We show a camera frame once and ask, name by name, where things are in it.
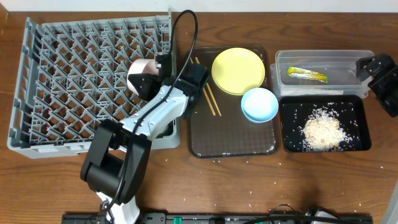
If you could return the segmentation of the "light blue bowl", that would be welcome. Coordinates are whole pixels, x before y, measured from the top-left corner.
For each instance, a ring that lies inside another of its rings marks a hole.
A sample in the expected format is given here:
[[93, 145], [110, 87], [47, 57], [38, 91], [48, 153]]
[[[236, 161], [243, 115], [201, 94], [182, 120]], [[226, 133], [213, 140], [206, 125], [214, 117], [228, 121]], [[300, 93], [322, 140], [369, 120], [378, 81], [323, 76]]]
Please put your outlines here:
[[241, 99], [243, 115], [252, 123], [266, 123], [278, 113], [279, 102], [276, 96], [266, 88], [253, 88]]

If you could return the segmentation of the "yellow plate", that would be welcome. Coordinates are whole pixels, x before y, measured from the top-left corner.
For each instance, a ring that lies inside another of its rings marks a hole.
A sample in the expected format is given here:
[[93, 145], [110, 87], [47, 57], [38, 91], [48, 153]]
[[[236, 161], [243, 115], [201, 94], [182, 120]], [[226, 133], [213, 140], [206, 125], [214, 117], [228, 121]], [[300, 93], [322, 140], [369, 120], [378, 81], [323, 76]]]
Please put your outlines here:
[[216, 86], [230, 95], [244, 95], [260, 87], [265, 74], [261, 58], [253, 51], [240, 47], [222, 51], [211, 67]]

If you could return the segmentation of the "brown serving tray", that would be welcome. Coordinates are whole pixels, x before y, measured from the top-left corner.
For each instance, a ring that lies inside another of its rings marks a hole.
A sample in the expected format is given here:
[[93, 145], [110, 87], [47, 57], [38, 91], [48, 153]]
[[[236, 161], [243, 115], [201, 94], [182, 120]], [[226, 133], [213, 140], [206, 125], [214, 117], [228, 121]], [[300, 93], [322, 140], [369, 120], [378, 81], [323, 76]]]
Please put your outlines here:
[[[265, 79], [260, 88], [272, 90], [269, 57], [264, 47], [247, 45], [263, 61]], [[252, 123], [241, 110], [243, 95], [230, 95], [208, 80], [221, 116], [212, 112], [202, 91], [202, 97], [188, 120], [189, 149], [197, 158], [271, 155], [280, 146], [277, 115], [266, 123]]]

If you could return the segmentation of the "black waste tray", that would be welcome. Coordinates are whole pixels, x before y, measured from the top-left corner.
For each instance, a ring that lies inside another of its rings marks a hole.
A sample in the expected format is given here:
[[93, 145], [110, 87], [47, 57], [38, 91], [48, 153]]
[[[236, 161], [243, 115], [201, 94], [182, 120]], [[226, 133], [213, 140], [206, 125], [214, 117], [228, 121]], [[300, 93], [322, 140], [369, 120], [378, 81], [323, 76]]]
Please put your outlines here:
[[363, 101], [356, 95], [286, 96], [279, 112], [286, 151], [367, 151], [372, 146]]

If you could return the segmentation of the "rice food waste pile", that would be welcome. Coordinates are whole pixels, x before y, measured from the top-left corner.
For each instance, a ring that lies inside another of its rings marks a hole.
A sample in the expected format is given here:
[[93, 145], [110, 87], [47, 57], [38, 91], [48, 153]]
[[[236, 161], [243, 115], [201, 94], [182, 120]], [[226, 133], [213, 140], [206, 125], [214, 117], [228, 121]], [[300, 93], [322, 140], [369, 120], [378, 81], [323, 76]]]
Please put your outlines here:
[[343, 129], [338, 116], [336, 110], [325, 106], [312, 109], [300, 130], [306, 151], [342, 151], [348, 147], [353, 138]]

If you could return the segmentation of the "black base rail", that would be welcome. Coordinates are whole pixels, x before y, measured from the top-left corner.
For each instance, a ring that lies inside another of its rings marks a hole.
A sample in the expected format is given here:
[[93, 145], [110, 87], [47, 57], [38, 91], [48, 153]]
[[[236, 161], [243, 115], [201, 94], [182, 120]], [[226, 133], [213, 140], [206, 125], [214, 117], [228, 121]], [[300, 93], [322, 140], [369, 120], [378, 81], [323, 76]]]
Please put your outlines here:
[[[316, 221], [296, 221], [288, 220], [288, 218], [294, 217], [292, 214], [284, 214], [284, 220], [275, 221], [259, 221], [258, 223], [326, 223], [326, 222], [316, 222]], [[222, 223], [222, 224], [238, 224], [246, 223], [251, 220], [260, 219], [259, 216], [245, 216], [245, 215], [167, 215], [164, 213], [144, 213], [139, 215], [139, 218], [135, 223], [142, 224], [210, 224], [210, 223]], [[370, 216], [351, 216], [345, 215], [340, 216], [339, 220], [343, 220], [349, 223], [363, 223], [370, 224], [374, 223], [373, 218]], [[64, 214], [61, 219], [62, 224], [97, 224], [97, 223], [111, 223], [107, 218], [105, 213], [97, 214]]]

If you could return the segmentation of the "pink white bowl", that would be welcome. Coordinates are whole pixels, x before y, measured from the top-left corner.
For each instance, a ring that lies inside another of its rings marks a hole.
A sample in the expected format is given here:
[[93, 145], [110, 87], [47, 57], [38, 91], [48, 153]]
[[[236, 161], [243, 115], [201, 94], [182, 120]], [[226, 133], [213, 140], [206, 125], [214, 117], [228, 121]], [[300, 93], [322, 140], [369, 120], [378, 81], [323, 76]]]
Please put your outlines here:
[[127, 87], [135, 94], [139, 94], [137, 88], [133, 85], [133, 82], [129, 80], [130, 75], [138, 75], [142, 73], [148, 73], [150, 75], [159, 75], [159, 70], [155, 66], [155, 60], [154, 59], [144, 59], [140, 58], [135, 60], [131, 66], [129, 67], [129, 70], [127, 72]]

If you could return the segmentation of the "yellow green wrapper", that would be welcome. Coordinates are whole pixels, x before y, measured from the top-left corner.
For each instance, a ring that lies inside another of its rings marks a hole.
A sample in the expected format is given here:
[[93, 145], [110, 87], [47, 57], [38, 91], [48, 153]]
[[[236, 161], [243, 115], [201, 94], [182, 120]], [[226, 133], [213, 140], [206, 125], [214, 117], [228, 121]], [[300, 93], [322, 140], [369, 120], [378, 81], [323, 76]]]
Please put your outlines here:
[[328, 83], [328, 77], [326, 75], [304, 68], [289, 67], [289, 69], [287, 70], [287, 76], [292, 78], [301, 78]]

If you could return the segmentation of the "clear plastic bin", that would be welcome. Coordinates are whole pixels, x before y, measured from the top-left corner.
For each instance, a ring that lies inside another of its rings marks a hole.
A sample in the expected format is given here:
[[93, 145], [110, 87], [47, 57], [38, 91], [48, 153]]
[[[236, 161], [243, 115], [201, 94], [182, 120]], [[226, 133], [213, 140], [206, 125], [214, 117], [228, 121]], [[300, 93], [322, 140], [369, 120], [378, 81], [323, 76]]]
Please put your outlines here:
[[[356, 76], [356, 62], [373, 57], [370, 50], [280, 50], [270, 66], [273, 92], [278, 99], [301, 95], [357, 95], [368, 96], [369, 79]], [[288, 76], [290, 67], [324, 74], [328, 81]]]

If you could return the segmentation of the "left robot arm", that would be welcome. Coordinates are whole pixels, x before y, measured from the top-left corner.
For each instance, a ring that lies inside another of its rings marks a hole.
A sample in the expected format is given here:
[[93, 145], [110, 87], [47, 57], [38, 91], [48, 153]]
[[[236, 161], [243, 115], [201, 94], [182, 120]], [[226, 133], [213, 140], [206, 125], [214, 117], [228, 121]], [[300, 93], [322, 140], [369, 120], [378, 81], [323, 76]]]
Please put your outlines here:
[[127, 72], [127, 87], [147, 103], [120, 121], [98, 126], [80, 177], [102, 200], [101, 222], [135, 223], [140, 215], [135, 195], [147, 169], [152, 142], [179, 117], [189, 117], [200, 100], [209, 71], [189, 62], [188, 72], [171, 75], [171, 57], [138, 59]]

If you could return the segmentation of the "grey dishwasher rack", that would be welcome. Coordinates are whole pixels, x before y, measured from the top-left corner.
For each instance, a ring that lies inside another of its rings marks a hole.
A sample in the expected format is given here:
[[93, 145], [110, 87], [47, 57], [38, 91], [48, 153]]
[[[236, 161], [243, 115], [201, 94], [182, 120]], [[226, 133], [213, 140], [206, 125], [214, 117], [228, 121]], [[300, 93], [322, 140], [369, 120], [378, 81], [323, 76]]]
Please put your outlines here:
[[171, 15], [39, 24], [27, 19], [7, 146], [31, 159], [86, 152], [100, 122], [145, 101], [127, 88], [138, 59], [168, 51]]

